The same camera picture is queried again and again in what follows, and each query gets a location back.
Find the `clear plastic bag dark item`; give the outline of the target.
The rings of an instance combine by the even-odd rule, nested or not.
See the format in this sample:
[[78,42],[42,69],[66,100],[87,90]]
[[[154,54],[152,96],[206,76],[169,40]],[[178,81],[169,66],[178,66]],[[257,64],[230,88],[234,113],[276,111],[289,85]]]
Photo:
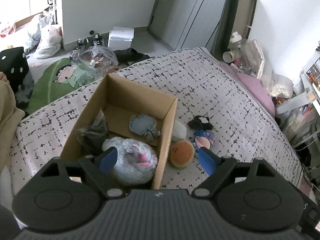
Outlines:
[[76,138],[83,155],[98,156],[102,154],[102,145],[109,137],[108,123],[100,110],[93,124],[81,127],[76,131]]

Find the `colorful blue pink pouch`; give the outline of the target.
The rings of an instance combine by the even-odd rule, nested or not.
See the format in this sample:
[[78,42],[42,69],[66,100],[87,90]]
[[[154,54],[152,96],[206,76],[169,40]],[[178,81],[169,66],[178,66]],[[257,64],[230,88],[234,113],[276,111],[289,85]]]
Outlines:
[[195,133],[191,143],[195,149],[195,156],[198,157],[199,150],[202,147],[205,147],[210,151],[213,150],[215,144],[215,135],[211,131],[201,129]]

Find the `fluffy blue plush toy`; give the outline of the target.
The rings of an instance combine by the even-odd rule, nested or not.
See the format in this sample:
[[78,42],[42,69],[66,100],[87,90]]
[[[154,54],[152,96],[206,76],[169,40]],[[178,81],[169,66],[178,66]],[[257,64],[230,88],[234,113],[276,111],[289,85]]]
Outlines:
[[135,186],[148,183],[155,174],[157,155],[148,145],[135,139],[114,137],[104,141],[102,150],[115,147],[117,162],[111,170],[111,177],[121,186]]

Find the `burger plush toy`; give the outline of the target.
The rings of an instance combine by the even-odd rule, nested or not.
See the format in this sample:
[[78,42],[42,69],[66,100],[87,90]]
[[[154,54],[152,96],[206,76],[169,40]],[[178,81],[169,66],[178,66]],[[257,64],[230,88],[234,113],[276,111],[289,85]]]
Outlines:
[[169,160],[176,168],[185,168],[194,157],[195,149],[191,142],[181,140],[170,146]]

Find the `black white small plush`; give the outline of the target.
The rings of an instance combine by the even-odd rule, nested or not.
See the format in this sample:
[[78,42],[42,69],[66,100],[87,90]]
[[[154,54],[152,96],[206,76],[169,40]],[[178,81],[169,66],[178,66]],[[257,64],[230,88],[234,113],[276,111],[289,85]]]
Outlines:
[[212,130],[213,125],[209,122],[209,118],[207,116],[196,115],[192,120],[188,122],[188,126],[190,129],[194,130]]

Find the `blue denim plush pad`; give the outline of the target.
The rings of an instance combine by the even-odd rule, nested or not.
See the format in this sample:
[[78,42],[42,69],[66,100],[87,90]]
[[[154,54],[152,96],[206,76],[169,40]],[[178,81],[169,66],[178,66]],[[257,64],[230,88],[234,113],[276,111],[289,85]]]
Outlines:
[[152,142],[154,138],[161,135],[161,132],[157,129],[156,119],[147,114],[131,116],[129,130],[144,137],[147,142]]

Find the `white black patterned bedspread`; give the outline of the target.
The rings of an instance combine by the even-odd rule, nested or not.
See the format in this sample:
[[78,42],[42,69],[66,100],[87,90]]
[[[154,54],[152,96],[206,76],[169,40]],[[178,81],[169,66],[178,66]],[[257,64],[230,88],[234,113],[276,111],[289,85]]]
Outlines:
[[[176,96],[179,122],[188,122],[196,115],[207,116],[213,125],[215,154],[244,162],[262,157],[286,180],[300,185],[302,165],[274,118],[206,49],[174,51],[117,74]],[[21,121],[10,150],[13,193],[61,153],[98,85],[90,83]]]

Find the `pink pillow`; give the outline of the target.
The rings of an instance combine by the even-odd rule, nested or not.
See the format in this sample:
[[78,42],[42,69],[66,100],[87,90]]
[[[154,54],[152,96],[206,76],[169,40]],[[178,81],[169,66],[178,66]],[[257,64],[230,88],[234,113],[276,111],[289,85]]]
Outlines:
[[226,72],[228,72],[236,81],[238,81],[238,83],[240,83],[240,85],[249,91],[252,96],[268,111],[268,113],[275,118],[276,108],[260,80],[256,77],[238,72],[234,67],[224,62],[220,61],[219,63]]

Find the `beige trouser leg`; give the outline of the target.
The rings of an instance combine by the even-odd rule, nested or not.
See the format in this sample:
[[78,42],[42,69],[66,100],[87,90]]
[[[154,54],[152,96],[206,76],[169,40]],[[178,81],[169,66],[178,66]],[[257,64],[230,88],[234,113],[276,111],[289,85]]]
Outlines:
[[0,125],[0,169],[1,172],[7,164],[10,147],[17,126],[23,119],[25,113],[16,107],[15,95],[12,88],[1,81],[1,125]]

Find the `clear crumpled plastic bag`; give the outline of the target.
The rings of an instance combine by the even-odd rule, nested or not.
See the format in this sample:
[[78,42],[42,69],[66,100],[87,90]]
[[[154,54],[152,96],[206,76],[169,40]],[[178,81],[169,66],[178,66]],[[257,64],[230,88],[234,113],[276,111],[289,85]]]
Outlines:
[[115,53],[105,46],[90,46],[85,50],[75,49],[70,54],[71,63],[87,71],[95,79],[103,77],[118,65]]

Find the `white desk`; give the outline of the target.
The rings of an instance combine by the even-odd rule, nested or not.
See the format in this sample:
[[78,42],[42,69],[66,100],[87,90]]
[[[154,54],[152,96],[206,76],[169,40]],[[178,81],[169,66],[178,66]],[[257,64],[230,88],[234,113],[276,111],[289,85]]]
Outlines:
[[319,114],[319,90],[309,80],[308,76],[304,72],[301,73],[300,78],[304,86],[304,92],[278,105],[276,107],[277,115],[290,112],[293,109],[302,107],[307,104],[312,104],[316,109],[316,112]]

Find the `bare foot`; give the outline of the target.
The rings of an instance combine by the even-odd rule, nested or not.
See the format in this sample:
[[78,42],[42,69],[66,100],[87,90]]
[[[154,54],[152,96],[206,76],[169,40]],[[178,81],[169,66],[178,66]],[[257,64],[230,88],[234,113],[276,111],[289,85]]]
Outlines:
[[7,79],[7,76],[3,72],[0,72],[0,80],[4,83],[10,84],[9,80]]

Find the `white air purifier box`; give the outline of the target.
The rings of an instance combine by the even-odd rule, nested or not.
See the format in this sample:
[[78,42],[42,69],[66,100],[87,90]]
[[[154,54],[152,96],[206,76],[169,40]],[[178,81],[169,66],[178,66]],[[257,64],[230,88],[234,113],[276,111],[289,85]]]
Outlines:
[[133,28],[114,27],[108,36],[108,47],[112,50],[131,48],[135,32]]

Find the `white plastic bag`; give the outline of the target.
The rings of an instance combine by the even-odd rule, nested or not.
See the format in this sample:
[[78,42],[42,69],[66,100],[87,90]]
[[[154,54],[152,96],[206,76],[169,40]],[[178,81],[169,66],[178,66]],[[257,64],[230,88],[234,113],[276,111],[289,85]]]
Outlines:
[[58,24],[47,25],[41,30],[41,39],[36,48],[37,59],[54,56],[61,48],[62,30]]

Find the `leaning brown board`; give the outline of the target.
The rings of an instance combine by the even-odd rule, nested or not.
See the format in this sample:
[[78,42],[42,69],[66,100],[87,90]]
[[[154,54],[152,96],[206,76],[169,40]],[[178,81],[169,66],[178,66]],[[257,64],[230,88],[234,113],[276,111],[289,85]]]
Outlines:
[[216,59],[222,60],[223,53],[229,48],[233,32],[238,32],[242,38],[248,38],[256,4],[257,0],[225,0],[211,50]]

